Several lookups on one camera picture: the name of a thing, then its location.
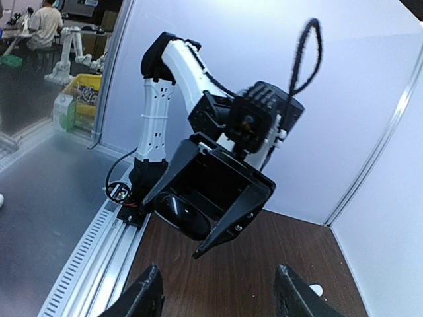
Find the aluminum rail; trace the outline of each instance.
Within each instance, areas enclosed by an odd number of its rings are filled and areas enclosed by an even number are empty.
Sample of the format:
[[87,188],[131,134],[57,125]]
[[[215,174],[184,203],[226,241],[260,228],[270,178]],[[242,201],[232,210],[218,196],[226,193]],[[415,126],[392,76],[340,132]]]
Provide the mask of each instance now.
[[[121,182],[129,183],[128,170]],[[141,228],[117,218],[120,206],[106,200],[78,242],[38,317],[97,317],[124,290],[150,215]]]

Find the yellow crate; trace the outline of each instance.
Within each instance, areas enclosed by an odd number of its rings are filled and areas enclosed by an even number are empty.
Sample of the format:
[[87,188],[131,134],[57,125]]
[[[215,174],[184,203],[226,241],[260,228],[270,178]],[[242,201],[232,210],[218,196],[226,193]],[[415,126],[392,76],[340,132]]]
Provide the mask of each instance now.
[[[84,87],[93,87],[100,91],[102,75],[79,74],[77,75],[61,92],[62,94],[70,95],[74,98],[78,97],[78,85]],[[95,117],[96,106],[77,102],[76,114],[80,116]]]

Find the floor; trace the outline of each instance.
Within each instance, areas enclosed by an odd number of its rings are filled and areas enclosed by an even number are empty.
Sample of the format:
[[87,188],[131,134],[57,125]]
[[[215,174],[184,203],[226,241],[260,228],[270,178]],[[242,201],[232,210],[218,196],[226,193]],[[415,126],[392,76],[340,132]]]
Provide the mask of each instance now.
[[[0,315],[37,315],[80,237],[105,200],[112,163],[55,136],[0,174]],[[128,167],[117,166],[116,177]]]
[[152,217],[128,284],[158,265],[166,296],[162,317],[274,316],[274,273],[284,263],[322,285],[323,300],[343,316],[367,316],[328,228],[264,211],[236,240],[193,260],[197,245]]

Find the glass partition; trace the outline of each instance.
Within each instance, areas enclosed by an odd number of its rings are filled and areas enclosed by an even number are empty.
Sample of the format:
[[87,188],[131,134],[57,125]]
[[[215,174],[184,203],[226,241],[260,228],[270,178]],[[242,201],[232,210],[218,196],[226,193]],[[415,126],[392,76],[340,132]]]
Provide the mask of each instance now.
[[[61,11],[53,15],[30,2],[0,19],[1,131],[16,139],[52,120],[56,130],[88,139],[119,7],[56,1]],[[41,22],[46,17],[51,25]]]

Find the black cable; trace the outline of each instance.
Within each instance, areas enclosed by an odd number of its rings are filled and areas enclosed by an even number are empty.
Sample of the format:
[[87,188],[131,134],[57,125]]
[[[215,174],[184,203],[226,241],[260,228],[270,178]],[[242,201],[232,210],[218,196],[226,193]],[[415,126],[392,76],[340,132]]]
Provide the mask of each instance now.
[[94,149],[99,144],[100,144],[100,139],[96,143],[94,143],[93,145],[90,145],[89,147],[87,147],[87,149],[88,150],[92,150],[92,149]]
[[[206,68],[206,66],[201,62],[201,59],[197,56],[197,53],[194,51],[194,49],[191,47],[191,45],[188,45],[188,49],[190,50],[191,54],[194,56],[194,59],[197,61],[198,65],[201,67],[202,70]],[[228,88],[223,86],[217,79],[213,77],[211,73],[208,71],[204,72],[204,74],[207,76],[207,78],[220,90],[222,90],[225,94],[228,94],[232,98],[235,98],[237,94],[234,92],[231,92]]]
[[108,199],[110,199],[114,203],[118,203],[118,204],[122,205],[122,200],[118,200],[118,199],[113,198],[112,195],[111,195],[111,191],[108,190],[109,187],[112,186],[113,188],[115,188],[117,185],[121,185],[121,186],[125,186],[125,187],[129,187],[129,186],[127,184],[123,183],[123,182],[109,183],[110,176],[112,175],[112,172],[113,172],[114,168],[116,167],[116,165],[119,164],[119,162],[121,162],[122,160],[124,160],[128,156],[134,154],[137,151],[137,149],[138,148],[136,147],[134,150],[132,150],[132,151],[126,153],[124,156],[118,158],[118,160],[115,163],[113,163],[112,167],[110,167],[110,169],[108,170],[108,173],[107,173],[107,176],[106,176],[106,196],[107,196]]
[[[299,67],[301,65],[301,60],[303,59],[303,50],[305,47],[305,41],[307,40],[308,35],[310,34],[311,29],[314,28],[316,32],[316,41],[317,41],[317,62],[315,64],[315,68],[310,75],[310,77],[297,89],[295,89],[295,85],[298,81],[298,74],[299,74]],[[278,133],[281,132],[282,128],[286,126],[288,123],[290,112],[291,112],[291,100],[292,98],[303,91],[314,79],[315,75],[319,71],[321,62],[322,62],[322,55],[323,55],[323,43],[322,43],[322,36],[321,36],[321,29],[320,29],[320,22],[316,18],[312,18],[309,20],[309,22],[305,25],[303,32],[301,33],[301,36],[298,41],[298,47],[297,51],[295,53],[295,60],[292,67],[292,75],[291,75],[291,82],[289,84],[289,92],[288,92],[288,98],[286,100],[286,109],[283,120],[280,120],[278,125]],[[267,165],[267,163],[270,160],[270,157],[272,156],[272,153],[275,150],[275,146],[272,146],[263,162],[262,167],[260,168],[260,171],[263,170],[263,168]]]

